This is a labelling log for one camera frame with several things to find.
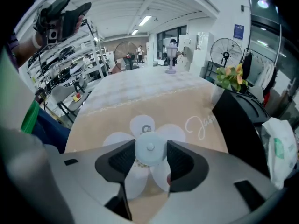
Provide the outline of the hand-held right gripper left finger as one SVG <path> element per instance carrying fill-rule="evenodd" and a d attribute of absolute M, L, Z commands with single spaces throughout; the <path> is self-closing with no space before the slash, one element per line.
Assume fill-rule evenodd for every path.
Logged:
<path fill-rule="evenodd" d="M 99 156 L 95 162 L 96 171 L 108 182 L 120 184 L 118 194 L 105 204 L 115 214 L 132 220 L 125 190 L 125 179 L 135 162 L 135 139 L 126 141 L 116 149 Z"/>

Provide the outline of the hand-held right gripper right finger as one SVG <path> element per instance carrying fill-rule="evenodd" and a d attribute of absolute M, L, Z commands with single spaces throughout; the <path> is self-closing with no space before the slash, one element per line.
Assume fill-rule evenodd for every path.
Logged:
<path fill-rule="evenodd" d="M 192 191 L 207 178 L 207 160 L 172 140 L 167 141 L 166 158 L 171 170 L 170 193 Z"/>

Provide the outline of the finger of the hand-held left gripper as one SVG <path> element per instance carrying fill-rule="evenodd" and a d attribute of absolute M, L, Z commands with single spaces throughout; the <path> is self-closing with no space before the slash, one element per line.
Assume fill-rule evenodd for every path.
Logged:
<path fill-rule="evenodd" d="M 88 2 L 80 7 L 78 7 L 75 10 L 66 11 L 64 14 L 64 22 L 63 22 L 63 28 L 62 28 L 62 40 L 66 40 L 69 37 L 73 36 L 76 29 L 76 24 L 79 20 L 79 16 L 83 15 L 85 16 L 89 9 L 91 8 L 92 3 Z"/>
<path fill-rule="evenodd" d="M 48 15 L 59 15 L 68 5 L 70 0 L 56 0 L 48 7 Z"/>

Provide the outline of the person's left forearm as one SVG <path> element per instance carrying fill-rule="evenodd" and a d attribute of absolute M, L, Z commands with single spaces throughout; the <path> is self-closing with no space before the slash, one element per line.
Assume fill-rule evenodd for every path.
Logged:
<path fill-rule="evenodd" d="M 39 32 L 35 32 L 36 39 L 39 45 L 43 44 L 43 37 Z M 17 68 L 20 68 L 30 57 L 33 56 L 38 51 L 33 44 L 32 38 L 28 39 L 26 42 L 19 43 L 12 49 L 12 53 L 16 58 Z"/>

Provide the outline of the white wristband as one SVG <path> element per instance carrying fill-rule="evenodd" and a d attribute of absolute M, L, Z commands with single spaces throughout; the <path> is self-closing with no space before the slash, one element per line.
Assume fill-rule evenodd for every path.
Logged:
<path fill-rule="evenodd" d="M 36 34 L 32 35 L 32 44 L 36 49 L 40 49 L 41 45 L 39 45 L 37 39 L 36 39 Z"/>

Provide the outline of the white metal storage shelf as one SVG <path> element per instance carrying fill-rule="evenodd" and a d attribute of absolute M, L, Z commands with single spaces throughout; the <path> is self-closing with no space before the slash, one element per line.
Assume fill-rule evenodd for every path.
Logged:
<path fill-rule="evenodd" d="M 35 89 L 49 93 L 58 85 L 72 86 L 80 78 L 90 82 L 104 76 L 109 60 L 102 39 L 93 22 L 84 19 L 77 34 L 35 54 L 25 65 Z"/>

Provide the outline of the grey plastic chair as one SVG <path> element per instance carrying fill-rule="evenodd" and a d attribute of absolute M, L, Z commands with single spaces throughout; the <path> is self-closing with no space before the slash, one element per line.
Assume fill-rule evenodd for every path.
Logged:
<path fill-rule="evenodd" d="M 63 112 L 63 114 L 71 123 L 74 123 L 74 119 L 77 117 L 75 112 L 83 106 L 84 102 L 90 95 L 90 92 L 79 91 L 79 93 L 82 94 L 82 98 L 78 102 L 74 102 L 72 100 L 71 103 L 67 106 L 64 101 L 68 97 L 73 96 L 76 93 L 77 92 L 75 91 L 74 86 L 65 87 L 59 85 L 54 87 L 51 91 L 51 95 L 56 101 L 58 108 Z"/>
<path fill-rule="evenodd" d="M 76 92 L 79 92 L 79 91 L 85 92 L 86 87 L 87 87 L 87 82 L 82 77 L 80 77 L 74 83 L 74 89 Z"/>

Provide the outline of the black tissue box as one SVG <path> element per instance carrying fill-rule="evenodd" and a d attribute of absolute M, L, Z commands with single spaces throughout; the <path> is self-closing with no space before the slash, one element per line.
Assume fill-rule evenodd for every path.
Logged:
<path fill-rule="evenodd" d="M 270 119 L 258 99 L 224 90 L 212 109 L 225 139 L 228 153 L 270 177 L 261 140 L 262 124 Z"/>

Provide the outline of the person's dark blue trousers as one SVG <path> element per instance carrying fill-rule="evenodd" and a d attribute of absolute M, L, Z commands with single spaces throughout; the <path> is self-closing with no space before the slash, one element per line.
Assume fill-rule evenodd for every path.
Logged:
<path fill-rule="evenodd" d="M 60 154 L 65 152 L 70 129 L 62 126 L 43 109 L 39 109 L 32 134 L 43 144 L 55 146 Z"/>

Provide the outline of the person's green purple jersey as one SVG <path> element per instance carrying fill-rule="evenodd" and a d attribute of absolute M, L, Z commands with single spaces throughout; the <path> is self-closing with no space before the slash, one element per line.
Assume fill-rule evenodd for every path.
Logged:
<path fill-rule="evenodd" d="M 13 64 L 13 66 L 17 70 L 17 72 L 19 72 L 18 69 L 20 66 L 17 62 L 16 55 L 13 53 L 13 49 L 16 48 L 18 45 L 19 45 L 19 41 L 16 37 L 15 32 L 13 31 L 9 40 L 7 41 L 6 49 L 7 49 L 7 54 Z M 35 100 L 33 100 L 30 108 L 28 109 L 28 111 L 26 113 L 23 123 L 21 125 L 21 130 L 23 132 L 29 133 L 29 134 L 32 133 L 35 123 L 36 123 L 36 120 L 37 120 L 37 117 L 38 117 L 39 109 L 40 109 L 39 104 Z"/>

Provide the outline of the black metal rack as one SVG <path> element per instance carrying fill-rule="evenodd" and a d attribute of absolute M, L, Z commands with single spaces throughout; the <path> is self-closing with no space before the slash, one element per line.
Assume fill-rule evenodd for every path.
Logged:
<path fill-rule="evenodd" d="M 217 69 L 221 67 L 223 67 L 223 65 L 209 61 L 204 74 L 204 79 L 214 84 L 217 79 Z"/>

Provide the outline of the stack of white boxes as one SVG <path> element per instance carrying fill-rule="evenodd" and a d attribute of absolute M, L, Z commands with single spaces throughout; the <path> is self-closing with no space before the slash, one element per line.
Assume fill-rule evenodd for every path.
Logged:
<path fill-rule="evenodd" d="M 214 43 L 214 35 L 210 32 L 198 32 L 196 49 L 193 52 L 189 71 L 197 76 L 204 76 L 204 68 L 210 60 L 210 50 Z"/>

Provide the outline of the black framed glass entrance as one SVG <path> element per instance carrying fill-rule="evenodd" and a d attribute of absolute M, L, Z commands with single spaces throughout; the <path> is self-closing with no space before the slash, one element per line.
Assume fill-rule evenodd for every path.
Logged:
<path fill-rule="evenodd" d="M 299 44 L 281 24 L 252 15 L 248 52 L 252 54 L 248 80 L 263 89 L 268 114 L 297 122 Z"/>

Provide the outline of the black pedestal fan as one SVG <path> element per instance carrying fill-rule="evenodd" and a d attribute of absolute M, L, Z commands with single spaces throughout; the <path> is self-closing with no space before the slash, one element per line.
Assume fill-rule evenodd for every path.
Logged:
<path fill-rule="evenodd" d="M 237 67 L 242 59 L 242 50 L 235 41 L 221 38 L 211 46 L 210 57 L 213 63 L 223 67 Z"/>
<path fill-rule="evenodd" d="M 128 41 L 121 42 L 114 50 L 114 60 L 119 59 L 125 62 L 128 70 L 133 69 L 134 61 L 136 61 L 137 47 Z"/>

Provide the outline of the blue wall poster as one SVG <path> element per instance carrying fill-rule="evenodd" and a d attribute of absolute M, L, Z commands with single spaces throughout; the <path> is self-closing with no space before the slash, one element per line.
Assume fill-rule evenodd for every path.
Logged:
<path fill-rule="evenodd" d="M 243 40 L 243 36 L 244 36 L 244 26 L 235 24 L 233 38 L 238 39 L 238 40 Z"/>

